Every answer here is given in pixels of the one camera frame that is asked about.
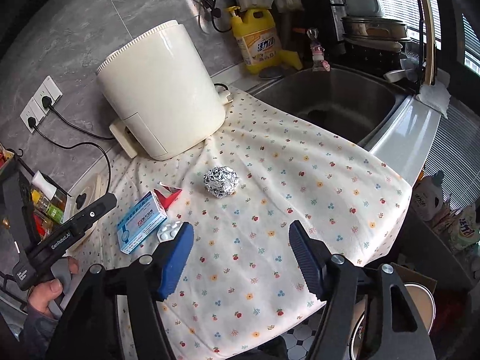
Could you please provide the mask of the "person left hand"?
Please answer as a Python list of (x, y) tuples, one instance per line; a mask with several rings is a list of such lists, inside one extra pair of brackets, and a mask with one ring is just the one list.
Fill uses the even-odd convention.
[(54, 320), (49, 309), (50, 302), (63, 294), (63, 285), (59, 279), (48, 280), (33, 287), (28, 295), (28, 314), (45, 316)]

